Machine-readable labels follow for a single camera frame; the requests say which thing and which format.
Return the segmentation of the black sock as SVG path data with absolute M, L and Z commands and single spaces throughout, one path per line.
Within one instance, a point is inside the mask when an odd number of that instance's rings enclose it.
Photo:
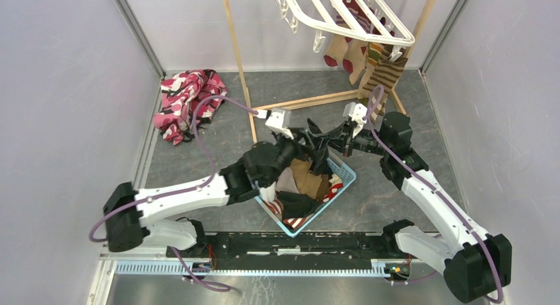
M 307 217 L 321 206 L 319 201 L 305 194 L 288 191 L 277 192 L 277 199 L 283 206 L 282 219 Z
M 312 146 L 310 147 L 312 166 L 310 167 L 310 170 L 314 175 L 322 175 L 326 173 L 328 168 L 328 148 L 331 147 L 337 151 L 340 151 L 343 148 L 343 128 L 345 124 L 341 123 L 334 129 L 323 132 L 310 118 L 308 118 L 306 122 L 309 130 L 310 141 L 312 142 Z

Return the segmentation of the brown striped sock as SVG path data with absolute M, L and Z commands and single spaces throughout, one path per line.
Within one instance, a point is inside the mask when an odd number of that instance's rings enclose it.
M 363 75 L 358 93 L 358 97 L 360 99 L 369 101 L 369 96 L 376 86 L 382 85 L 384 87 L 384 92 L 381 96 L 382 99 L 374 110 L 372 120 L 375 120 L 377 115 L 384 113 L 382 111 L 384 105 L 390 93 L 395 88 L 396 83 L 400 79 L 407 62 L 407 57 L 400 57 L 395 60 L 395 62 L 392 62 L 389 59 L 380 59 L 376 67 L 370 73 L 366 72 Z

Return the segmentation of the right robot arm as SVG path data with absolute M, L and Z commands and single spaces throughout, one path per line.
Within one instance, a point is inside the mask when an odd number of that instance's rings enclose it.
M 389 257 L 410 254 L 443 276 L 446 286 L 463 303 L 486 298 L 504 300 L 511 282 L 512 244 L 503 234 L 492 235 L 448 195 L 429 165 L 411 145 L 410 118 L 389 112 L 380 129 L 362 114 L 346 112 L 333 131 L 330 146 L 344 156 L 353 151 L 377 154 L 385 177 L 410 198 L 437 228 L 431 236 L 408 220 L 384 228 L 382 251 Z

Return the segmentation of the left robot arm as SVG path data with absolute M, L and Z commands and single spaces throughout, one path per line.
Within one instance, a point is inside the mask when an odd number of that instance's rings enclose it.
M 110 252 L 126 252 L 141 245 L 171 246 L 199 257 L 207 250 L 200 222 L 178 222 L 174 215 L 243 203 L 259 197 L 273 199 L 275 185 L 296 158 L 311 155 L 302 135 L 294 139 L 275 135 L 276 142 L 256 143 L 234 164 L 205 178 L 152 189 L 134 189 L 120 183 L 105 205 L 103 219 Z

